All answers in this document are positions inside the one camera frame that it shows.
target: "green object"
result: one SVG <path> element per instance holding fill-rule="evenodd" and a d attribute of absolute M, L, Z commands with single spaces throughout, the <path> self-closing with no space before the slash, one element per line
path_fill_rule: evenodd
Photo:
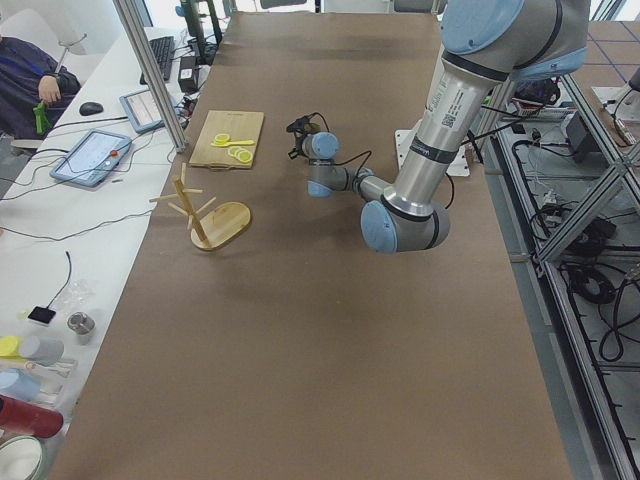
<path fill-rule="evenodd" d="M 44 102 L 40 102 L 37 107 L 34 107 L 33 114 L 36 116 L 36 131 L 38 135 L 44 135 L 45 132 L 51 128 L 51 122 L 47 118 L 47 107 Z"/>

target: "white table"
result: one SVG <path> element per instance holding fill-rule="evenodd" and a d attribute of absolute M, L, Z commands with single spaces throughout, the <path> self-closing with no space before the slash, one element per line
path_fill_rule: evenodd
<path fill-rule="evenodd" d="M 179 45 L 180 34 L 174 30 L 149 29 L 147 34 L 150 38 L 175 35 L 176 45 Z M 179 61 L 174 62 L 172 80 L 168 84 L 176 100 L 182 98 L 177 84 L 178 64 Z M 118 98 L 144 88 L 139 84 L 139 78 L 140 67 L 128 38 L 123 35 L 105 55 L 58 124 L 123 116 Z M 101 103 L 104 112 L 90 117 L 80 116 L 78 108 L 87 101 Z M 149 199 L 160 193 L 173 158 L 173 144 L 166 130 L 162 128 L 153 134 L 135 138 L 136 133 L 126 120 L 73 125 L 52 131 L 41 150 L 69 150 L 89 128 L 125 134 L 135 139 L 117 168 L 122 172 L 111 173 L 102 184 L 92 189 L 59 184 L 15 200 L 0 201 L 0 227 L 58 238 L 154 208 L 155 204 L 149 203 Z M 133 152 L 139 148 L 141 150 L 134 155 Z M 55 152 L 35 155 L 17 181 L 29 182 L 36 168 L 60 155 Z M 39 169 L 33 184 L 26 187 L 13 185 L 5 199 L 54 185 L 56 181 L 49 176 L 49 171 L 56 163 Z M 131 218 L 59 242 L 28 238 L 8 231 L 0 236 L 0 336 L 58 338 L 65 344 L 65 357 L 78 361 L 56 404 L 65 416 L 66 426 L 107 333 L 148 220 L 148 215 Z M 52 305 L 57 315 L 48 326 L 26 319 L 34 306 L 46 306 L 64 284 L 68 273 L 65 251 L 71 255 L 73 271 L 69 286 Z M 67 328 L 67 318 L 76 311 L 87 313 L 96 323 L 88 342 L 81 341 L 81 337 Z M 134 322 L 146 320 L 131 319 Z M 66 426 L 63 433 L 46 442 L 50 452 L 57 451 Z"/>

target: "white cup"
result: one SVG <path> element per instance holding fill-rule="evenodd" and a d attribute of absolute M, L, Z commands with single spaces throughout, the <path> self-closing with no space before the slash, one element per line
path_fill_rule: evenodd
<path fill-rule="evenodd" d="M 22 370 L 8 368 L 0 372 L 0 393 L 30 402 L 40 393 L 40 382 Z"/>
<path fill-rule="evenodd" d="M 56 363 L 64 353 L 64 343 L 56 338 L 27 337 L 20 344 L 20 356 L 40 365 Z"/>

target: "person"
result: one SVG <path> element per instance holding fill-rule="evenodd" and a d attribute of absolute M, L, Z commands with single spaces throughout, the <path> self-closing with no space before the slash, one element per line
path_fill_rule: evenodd
<path fill-rule="evenodd" d="M 32 43 L 0 34 L 0 131 L 16 139 L 42 139 L 33 108 L 41 101 L 51 125 L 80 90 L 75 75 Z"/>

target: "chair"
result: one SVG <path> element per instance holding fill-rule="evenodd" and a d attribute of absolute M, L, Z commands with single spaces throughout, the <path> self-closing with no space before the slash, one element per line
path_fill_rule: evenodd
<path fill-rule="evenodd" d="M 447 0 L 394 0 L 393 10 L 402 13 L 442 13 Z"/>
<path fill-rule="evenodd" d="M 2 22 L 2 35 L 16 37 L 31 42 L 51 55 L 56 61 L 62 58 L 65 47 L 60 45 L 57 35 L 42 16 L 31 8 L 20 10 Z M 84 85 L 98 63 L 102 54 L 77 55 L 67 52 L 63 65 Z"/>

